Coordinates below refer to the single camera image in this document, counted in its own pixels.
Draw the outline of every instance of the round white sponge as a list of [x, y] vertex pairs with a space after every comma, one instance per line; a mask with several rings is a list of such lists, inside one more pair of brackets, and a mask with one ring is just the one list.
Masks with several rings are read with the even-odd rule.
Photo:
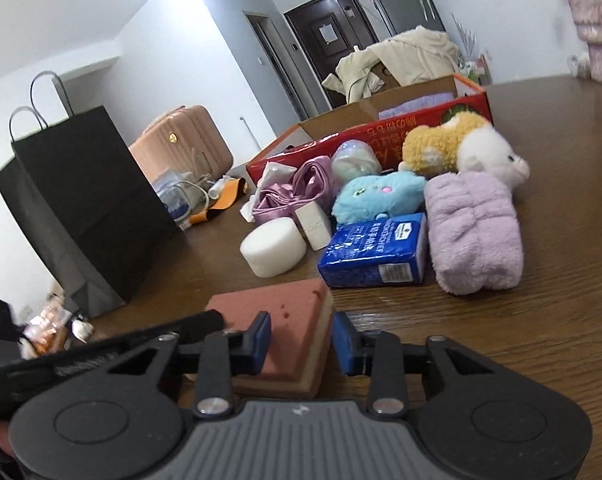
[[292, 218], [275, 218], [257, 227], [241, 243], [241, 254], [252, 272], [272, 278], [294, 267], [307, 246]]

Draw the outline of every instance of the plush toy ear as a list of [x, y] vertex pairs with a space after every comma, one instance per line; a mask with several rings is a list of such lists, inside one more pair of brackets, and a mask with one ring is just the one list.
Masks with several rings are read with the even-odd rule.
[[485, 170], [483, 163], [474, 155], [469, 156], [459, 170], [464, 171], [483, 171]]

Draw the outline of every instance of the blue plush toy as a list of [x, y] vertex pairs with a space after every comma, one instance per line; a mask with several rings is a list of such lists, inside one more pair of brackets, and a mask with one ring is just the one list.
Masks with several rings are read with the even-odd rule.
[[410, 171], [360, 176], [348, 182], [334, 202], [339, 224], [412, 214], [423, 203], [425, 178]]

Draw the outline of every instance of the purple satin ribbon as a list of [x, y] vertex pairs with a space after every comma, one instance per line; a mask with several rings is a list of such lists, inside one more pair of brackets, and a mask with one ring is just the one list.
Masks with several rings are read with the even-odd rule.
[[297, 170], [292, 183], [272, 184], [261, 190], [252, 210], [254, 221], [261, 225], [284, 216], [296, 221], [294, 212], [312, 201], [329, 214], [334, 203], [334, 189], [330, 157], [311, 158]]

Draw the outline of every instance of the doorway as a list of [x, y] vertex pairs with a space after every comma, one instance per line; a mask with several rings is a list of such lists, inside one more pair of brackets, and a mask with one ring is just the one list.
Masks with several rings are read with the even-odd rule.
[[[377, 35], [358, 0], [313, 0], [285, 13], [319, 81], [341, 58], [377, 43]], [[325, 89], [332, 107], [346, 104], [345, 96]]]
[[319, 114], [285, 43], [268, 16], [245, 13], [299, 120]]

